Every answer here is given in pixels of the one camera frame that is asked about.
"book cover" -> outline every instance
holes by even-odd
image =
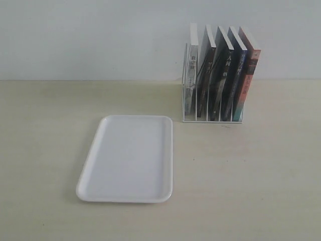
[[[243,71],[241,74],[241,78],[239,81],[239,85],[237,88],[237,92],[234,98],[233,105],[233,121],[239,122],[244,106],[244,102],[248,93],[248,89],[250,87],[253,74],[257,65],[257,61],[260,57],[261,48],[253,38],[250,31],[245,27],[240,27],[239,36],[243,41],[245,47],[247,48],[247,56],[245,60],[245,64],[243,67]]]
[[[222,92],[234,51],[231,41],[221,26],[217,28],[215,43],[217,49],[214,55],[209,95],[209,117],[212,121],[219,120]]]
[[[231,119],[231,108],[233,99],[237,89],[237,85],[243,69],[247,48],[240,39],[236,29],[230,27],[227,33],[230,39],[234,52],[232,55],[232,62],[230,70],[227,74],[225,86],[222,93],[222,105],[221,105],[221,120],[226,122]]]
[[[196,84],[197,60],[198,60],[199,40],[197,34],[197,24],[191,23],[191,44],[189,46],[188,60],[185,78],[185,114],[191,114],[193,93]]]
[[[215,41],[211,25],[206,25],[201,45],[198,77],[198,106],[197,117],[201,117],[202,111],[206,106],[206,95],[208,93],[210,75],[212,71],[213,59],[215,54]]]

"white wall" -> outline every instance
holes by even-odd
[[[320,0],[0,0],[0,79],[176,79],[189,23],[246,25],[256,78],[321,78]]]

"white tray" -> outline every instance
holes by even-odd
[[[101,120],[77,184],[92,202],[166,201],[173,189],[173,122],[157,115]]]

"table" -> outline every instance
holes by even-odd
[[[243,124],[182,123],[179,81],[0,82],[0,240],[319,240],[321,81],[255,80]],[[75,194],[100,119],[167,115],[161,204]]]

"metal book rack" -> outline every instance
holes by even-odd
[[[198,78],[196,77],[195,79],[195,87],[194,87],[194,92],[195,92],[195,97],[193,98],[195,101],[195,103],[193,103],[193,108],[191,111],[191,114],[186,114],[185,113],[185,96],[186,96],[186,71],[187,71],[187,62],[188,62],[188,55],[187,55],[187,48],[188,45],[186,44],[185,46],[185,55],[184,55],[184,64],[183,64],[183,75],[182,75],[182,112],[183,112],[183,122],[185,123],[225,123],[225,124],[239,124],[242,123],[243,121],[243,113],[244,113],[244,109],[241,113],[241,118],[240,121],[238,122],[233,122],[232,118],[233,118],[233,106],[231,108],[231,115],[230,115],[230,120],[229,121],[222,121],[221,120],[221,104],[220,104],[220,111],[219,111],[219,116],[218,116],[218,121],[211,121],[209,120],[209,90],[208,90],[208,94],[207,94],[207,100],[206,100],[206,106],[205,106],[205,116],[202,117],[197,117],[197,94],[198,94]],[[196,71],[198,73],[198,63],[196,61]]]

